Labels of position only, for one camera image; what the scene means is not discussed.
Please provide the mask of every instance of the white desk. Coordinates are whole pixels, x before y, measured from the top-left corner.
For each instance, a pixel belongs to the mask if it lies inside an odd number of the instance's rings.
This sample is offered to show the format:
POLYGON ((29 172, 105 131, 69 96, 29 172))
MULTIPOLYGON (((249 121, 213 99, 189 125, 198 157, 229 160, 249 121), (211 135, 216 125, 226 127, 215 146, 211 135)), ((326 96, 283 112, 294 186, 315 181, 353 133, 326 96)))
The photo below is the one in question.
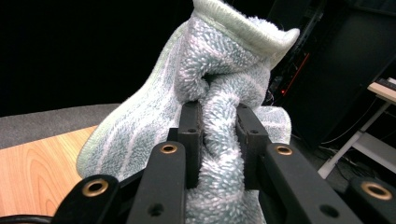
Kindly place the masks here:
POLYGON ((332 158, 330 158, 320 167, 318 173, 323 179, 327 178, 335 164, 351 147, 356 148, 364 155, 380 163, 396 174, 396 149, 383 143, 379 139, 366 132, 370 125, 372 125, 390 105, 396 105, 396 91, 393 91, 375 82, 372 83, 367 89, 376 93, 376 96, 384 100, 385 103, 357 132, 355 132, 355 134, 332 158))

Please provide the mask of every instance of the cable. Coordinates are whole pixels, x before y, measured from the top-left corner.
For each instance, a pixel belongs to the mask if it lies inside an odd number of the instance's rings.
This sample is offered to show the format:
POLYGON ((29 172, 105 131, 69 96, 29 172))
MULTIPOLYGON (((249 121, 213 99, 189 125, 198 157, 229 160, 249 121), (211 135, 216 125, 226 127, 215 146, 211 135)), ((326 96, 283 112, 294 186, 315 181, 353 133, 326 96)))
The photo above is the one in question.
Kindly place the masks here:
POLYGON ((322 142, 320 143, 321 145, 325 145, 325 144, 329 144, 335 140, 337 140, 338 138, 344 136, 344 134, 346 134, 347 132, 349 132, 353 127, 355 127, 356 124, 358 124, 359 121, 361 121, 361 119, 367 114, 367 112, 369 112, 370 108, 373 106, 373 104, 376 101, 376 97, 374 98, 373 102, 371 103, 371 105, 369 106, 369 108, 366 110, 366 112, 364 112, 364 114, 352 125, 350 126, 350 128, 348 128, 344 133, 341 133, 341 135, 339 135, 338 137, 335 137, 334 139, 327 141, 327 142, 322 142))
POLYGON ((40 216, 40 215, 15 215, 0 217, 0 223, 12 224, 12 223, 35 223, 35 224, 50 224, 52 217, 40 216))

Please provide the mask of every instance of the desk top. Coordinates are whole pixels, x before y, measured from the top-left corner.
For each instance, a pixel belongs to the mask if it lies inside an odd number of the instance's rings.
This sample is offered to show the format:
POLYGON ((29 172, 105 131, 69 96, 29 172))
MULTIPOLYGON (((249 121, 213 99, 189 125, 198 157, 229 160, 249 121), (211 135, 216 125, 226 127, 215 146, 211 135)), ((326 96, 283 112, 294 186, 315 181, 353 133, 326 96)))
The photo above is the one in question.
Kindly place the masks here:
POLYGON ((370 86, 367 89, 369 91, 375 92, 376 94, 382 96, 383 98, 388 99, 393 104, 396 104, 396 91, 393 91, 390 88, 387 88, 375 82, 370 84, 370 86))
POLYGON ((53 216, 81 180, 76 159, 96 126, 0 150, 0 217, 53 216))

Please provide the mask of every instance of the towel fold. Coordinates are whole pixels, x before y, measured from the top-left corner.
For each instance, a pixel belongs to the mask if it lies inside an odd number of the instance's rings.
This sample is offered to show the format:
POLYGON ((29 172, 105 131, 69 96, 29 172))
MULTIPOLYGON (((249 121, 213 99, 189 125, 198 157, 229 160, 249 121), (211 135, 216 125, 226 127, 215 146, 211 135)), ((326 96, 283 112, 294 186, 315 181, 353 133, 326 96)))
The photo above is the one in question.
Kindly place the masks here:
POLYGON ((279 31, 219 0, 193 3, 190 19, 172 34, 145 85, 90 136, 78 155, 78 173, 123 180, 144 169, 151 149, 178 126, 181 106, 198 100, 205 149, 198 186, 187 192, 186 222, 263 223, 258 191, 244 188, 236 107, 250 106, 273 142, 289 143, 286 111, 261 104, 271 69, 299 31, 279 31))

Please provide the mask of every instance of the white shelf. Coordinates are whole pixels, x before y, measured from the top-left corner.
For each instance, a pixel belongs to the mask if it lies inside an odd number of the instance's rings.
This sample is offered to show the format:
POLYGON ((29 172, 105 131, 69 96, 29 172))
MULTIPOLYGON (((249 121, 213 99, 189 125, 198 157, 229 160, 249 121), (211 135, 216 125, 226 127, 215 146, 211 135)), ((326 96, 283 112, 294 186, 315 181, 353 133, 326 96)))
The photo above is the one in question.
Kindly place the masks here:
POLYGON ((368 133, 364 133, 352 146, 396 174, 396 148, 368 133))

